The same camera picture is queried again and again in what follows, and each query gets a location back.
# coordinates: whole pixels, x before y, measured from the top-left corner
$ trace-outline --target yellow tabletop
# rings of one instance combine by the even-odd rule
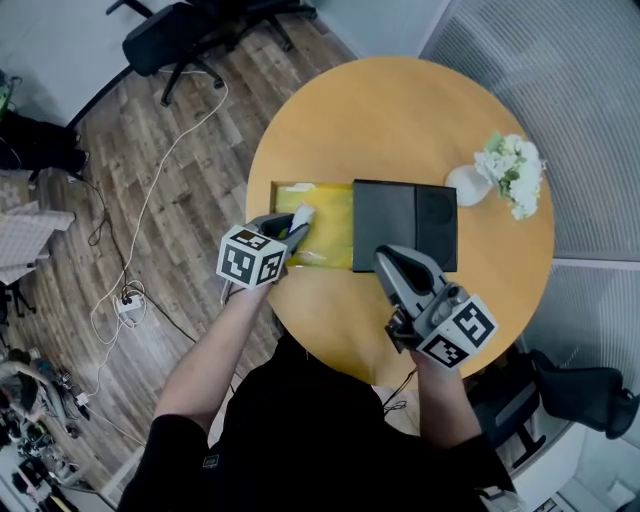
[[[442,185],[473,163],[495,131],[524,132],[513,115],[468,78],[434,63],[380,57],[334,68],[277,113],[256,152],[247,219],[269,212],[271,183],[351,183],[362,178]],[[553,209],[543,183],[538,212],[516,221],[495,191],[458,208],[458,271],[447,278],[477,293],[500,327],[461,372],[496,359],[540,301],[553,255]],[[291,334],[332,368],[396,387],[414,367],[384,326],[389,305],[375,274],[292,268],[269,295]]]

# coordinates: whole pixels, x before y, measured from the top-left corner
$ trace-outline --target black office chair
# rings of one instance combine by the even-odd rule
[[[9,316],[9,303],[11,302],[12,295],[18,318],[24,317],[24,313],[20,309],[20,303],[24,304],[26,308],[32,313],[36,312],[36,308],[30,306],[27,302],[27,299],[25,299],[24,295],[22,295],[22,291],[20,291],[19,279],[8,286],[0,281],[0,324],[9,325],[7,318]]]
[[[315,7],[302,5],[300,0],[188,0],[189,3],[208,10],[213,15],[240,19],[244,28],[226,44],[232,50],[240,40],[256,25],[266,21],[282,38],[280,47],[288,52],[293,49],[293,41],[276,16],[278,14],[306,14],[310,19],[317,17]]]
[[[490,365],[476,379],[469,401],[491,445],[498,448],[518,434],[525,454],[517,468],[545,442],[534,441],[525,422],[540,404],[557,418],[581,423],[609,439],[617,439],[631,427],[640,406],[640,396],[622,387],[622,374],[614,368],[564,370],[537,350],[516,354],[504,368]]]
[[[122,5],[147,18],[122,43],[122,50],[133,70],[141,76],[150,76],[164,66],[175,64],[160,100],[162,106],[169,105],[171,91],[189,64],[211,76],[216,89],[224,86],[220,75],[199,58],[235,36],[235,31],[231,31],[223,19],[216,19],[208,12],[185,3],[169,5],[152,13],[136,0],[119,0],[107,10],[107,14]]]
[[[527,354],[516,355],[505,368],[488,366],[468,395],[491,446],[498,448],[518,434],[525,453],[513,463],[513,469],[544,445],[545,436],[534,441],[525,427],[540,405],[534,368]]]
[[[530,353],[545,410],[552,416],[582,423],[608,439],[617,439],[633,423],[640,396],[622,384],[615,368],[564,370],[538,350]]]

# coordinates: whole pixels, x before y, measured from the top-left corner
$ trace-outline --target flower bouquet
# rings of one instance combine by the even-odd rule
[[[535,144],[520,135],[503,137],[496,132],[484,151],[475,153],[475,160],[476,171],[498,188],[500,197],[511,201],[516,220],[536,212],[545,163]]]

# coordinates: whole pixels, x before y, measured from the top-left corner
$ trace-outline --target white cable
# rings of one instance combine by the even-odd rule
[[[142,288],[142,291],[138,291],[136,289],[133,290],[128,290],[125,293],[125,297],[131,297],[132,295],[139,295],[140,296],[140,300],[142,303],[142,316],[140,317],[139,320],[134,320],[132,318],[129,317],[123,317],[122,313],[120,313],[118,311],[118,298],[114,295],[113,297],[111,297],[111,301],[113,303],[113,311],[116,314],[116,317],[118,318],[118,328],[116,329],[116,334],[115,337],[113,339],[113,343],[111,343],[111,346],[109,347],[109,350],[107,350],[107,353],[104,356],[104,361],[102,361],[102,364],[100,366],[98,366],[98,371],[96,373],[96,390],[93,393],[89,393],[87,395],[87,398],[90,398],[92,396],[96,396],[98,394],[98,392],[100,391],[100,372],[102,371],[102,368],[105,367],[105,365],[107,364],[107,361],[109,360],[109,355],[111,354],[111,351],[114,349],[114,347],[116,346],[116,343],[118,343],[118,336],[120,334],[120,330],[122,329],[122,327],[127,327],[128,329],[135,329],[136,326],[138,324],[140,324],[143,320],[145,315],[147,314],[147,300],[144,296],[144,292],[145,292],[145,288],[144,288],[144,284],[142,284],[142,281],[138,280],[138,279],[134,279],[133,281],[129,281],[129,285],[133,284],[133,283],[138,283],[140,285],[140,288]]]
[[[138,443],[140,446],[142,446],[143,448],[146,446],[142,441],[138,441],[135,437],[130,436],[129,434],[127,434],[124,430],[122,430],[118,425],[116,425],[115,423],[109,421],[107,418],[105,418],[104,416],[100,416],[96,411],[94,411],[93,409],[91,409],[91,407],[89,407],[88,405],[85,405],[85,407],[87,408],[88,411],[91,411],[93,413],[93,415],[96,418],[101,419],[102,421],[106,421],[109,425],[111,425],[113,428],[115,428],[118,432],[120,432],[122,435],[127,436],[129,439],[131,439],[132,441]]]
[[[120,331],[122,330],[122,327],[127,327],[129,329],[134,329],[138,324],[140,324],[140,322],[142,322],[142,320],[144,320],[144,317],[145,317],[145,315],[147,313],[147,300],[146,300],[146,297],[145,297],[144,284],[140,280],[134,279],[133,281],[130,281],[129,283],[125,283],[125,288],[124,288],[125,289],[125,293],[124,293],[124,297],[125,298],[131,297],[132,295],[139,295],[140,296],[140,300],[141,300],[141,304],[142,304],[142,307],[143,307],[143,311],[142,311],[142,316],[138,320],[134,320],[134,319],[126,317],[126,316],[123,317],[122,313],[120,313],[118,311],[118,306],[117,306],[118,298],[115,295],[112,296],[112,305],[113,305],[113,310],[114,310],[114,312],[116,314],[117,324],[116,324],[116,332],[115,332],[115,334],[113,335],[113,337],[109,341],[103,340],[102,337],[100,336],[100,334],[98,333],[96,325],[95,325],[95,323],[93,321],[93,316],[95,315],[95,312],[98,309],[98,307],[100,306],[100,304],[102,304],[102,302],[104,302],[104,300],[107,297],[109,297],[109,295],[111,295],[111,293],[116,289],[116,287],[118,286],[118,283],[120,282],[120,280],[124,276],[125,271],[127,270],[127,268],[129,268],[129,265],[131,264],[131,260],[133,259],[133,249],[134,249],[134,246],[135,246],[135,243],[136,243],[136,239],[138,238],[138,233],[140,232],[140,225],[142,223],[142,216],[144,215],[144,212],[145,212],[145,210],[147,208],[147,204],[149,203],[149,198],[151,197],[151,193],[153,192],[153,189],[155,188],[156,183],[158,182],[158,178],[160,177],[160,173],[162,172],[162,168],[164,166],[165,161],[167,160],[167,158],[169,157],[171,152],[175,149],[175,147],[182,140],[183,137],[185,137],[186,135],[190,134],[191,132],[193,132],[194,130],[198,129],[200,126],[202,126],[224,104],[224,102],[227,99],[227,96],[229,95],[229,87],[227,86],[226,82],[224,84],[224,87],[225,87],[224,96],[223,96],[222,100],[220,101],[220,103],[218,103],[216,108],[214,108],[209,114],[207,114],[196,125],[194,125],[191,128],[189,128],[186,132],[183,132],[174,141],[174,143],[171,145],[169,150],[162,157],[162,160],[160,161],[160,164],[158,165],[158,170],[156,172],[156,175],[155,175],[155,177],[153,179],[153,182],[151,183],[151,187],[149,188],[149,191],[147,192],[147,196],[146,196],[146,198],[144,200],[144,203],[142,205],[142,209],[140,210],[140,215],[138,217],[136,230],[135,230],[135,233],[133,234],[133,239],[131,241],[131,250],[129,251],[129,259],[127,260],[126,264],[124,265],[124,268],[122,269],[122,272],[120,272],[120,275],[118,276],[118,279],[116,280],[116,282],[113,283],[113,286],[111,287],[111,289],[98,301],[98,303],[95,305],[95,307],[91,311],[91,314],[89,315],[89,320],[91,321],[91,327],[93,327],[93,332],[95,333],[96,337],[100,340],[100,342],[102,344],[110,345],[110,346],[109,346],[109,350],[107,350],[107,353],[105,354],[104,361],[102,362],[102,364],[100,364],[100,366],[98,366],[98,370],[96,372],[96,389],[95,389],[95,391],[93,393],[88,394],[87,398],[97,395],[98,392],[100,391],[100,373],[102,371],[102,368],[104,368],[105,365],[107,364],[107,361],[109,360],[109,355],[111,354],[111,351],[115,348],[116,343],[118,342],[118,336],[120,334]],[[131,289],[131,290],[127,290],[126,289],[128,285],[133,284],[133,283],[138,283],[140,285],[140,288],[142,289],[142,291],[137,290],[137,289]]]
[[[21,171],[22,170],[22,160],[20,160],[20,157],[18,156],[18,153],[15,152],[15,150],[9,146],[9,144],[7,144],[7,141],[4,140],[2,137],[0,137],[0,140],[2,142],[4,142],[5,146],[7,146],[9,148],[9,150],[13,153],[13,156],[16,157],[16,159],[18,160],[18,168],[17,169],[11,169],[12,171]]]
[[[93,321],[93,316],[95,315],[96,310],[98,309],[98,307],[100,307],[100,304],[102,304],[102,302],[109,295],[111,295],[111,293],[113,293],[113,291],[116,289],[116,287],[118,286],[118,283],[120,282],[120,280],[124,276],[125,271],[127,270],[127,268],[129,268],[129,265],[131,264],[131,260],[133,259],[133,249],[134,249],[135,244],[136,244],[136,239],[138,238],[138,233],[140,232],[140,224],[142,223],[142,216],[144,215],[144,212],[147,209],[147,204],[149,203],[149,198],[151,197],[151,193],[153,192],[153,189],[155,188],[156,183],[158,182],[158,178],[160,177],[160,172],[162,171],[162,167],[164,166],[164,163],[167,160],[167,158],[169,157],[169,155],[171,154],[171,152],[177,146],[178,142],[180,142],[182,140],[182,138],[185,137],[186,135],[188,135],[191,132],[193,132],[194,130],[200,128],[200,126],[202,126],[211,116],[213,116],[218,111],[218,109],[224,104],[224,102],[227,99],[227,96],[229,95],[229,87],[227,86],[226,82],[224,83],[224,89],[225,89],[224,96],[223,96],[222,100],[220,101],[220,103],[218,103],[216,108],[214,108],[209,114],[207,114],[199,123],[197,123],[193,127],[189,128],[186,132],[182,133],[182,135],[180,135],[175,140],[175,142],[171,145],[171,147],[166,152],[164,157],[162,157],[162,160],[160,161],[160,165],[158,165],[158,170],[157,170],[156,175],[155,175],[155,177],[154,177],[154,179],[153,179],[153,181],[151,183],[151,187],[149,188],[149,191],[147,192],[147,196],[146,196],[146,198],[144,200],[144,203],[142,204],[142,209],[140,210],[140,215],[138,217],[136,230],[135,230],[135,232],[133,234],[133,239],[131,241],[131,250],[129,251],[129,259],[127,260],[127,263],[125,264],[124,268],[122,269],[122,272],[120,272],[120,275],[118,276],[118,279],[113,283],[113,286],[111,287],[111,289],[104,295],[104,297],[102,297],[98,301],[98,303],[95,305],[93,310],[91,310],[91,314],[89,315],[89,320],[91,321],[91,327],[93,327],[93,332],[95,333],[96,337],[105,345],[110,345],[111,343],[113,343],[116,340],[117,333],[113,336],[113,338],[111,338],[111,340],[104,341],[102,339],[102,337],[100,336],[100,334],[98,334],[98,330],[97,330],[97,328],[95,326],[95,323]]]
[[[160,73],[173,73],[173,69],[159,69],[158,71],[160,71]],[[182,71],[180,74],[181,75],[208,75],[206,71],[198,71],[195,69],[191,71]]]

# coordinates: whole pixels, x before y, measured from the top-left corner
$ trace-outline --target power strip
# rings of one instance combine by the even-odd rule
[[[140,295],[137,295],[137,294],[131,295],[127,297],[125,300],[128,301],[128,304],[125,304],[124,302],[122,302],[122,300],[116,299],[118,314],[126,313],[128,311],[134,311],[142,307],[142,301],[140,300]]]
[[[82,407],[83,405],[87,405],[89,403],[89,397],[86,393],[80,393],[76,396],[76,401],[78,402],[78,406]]]

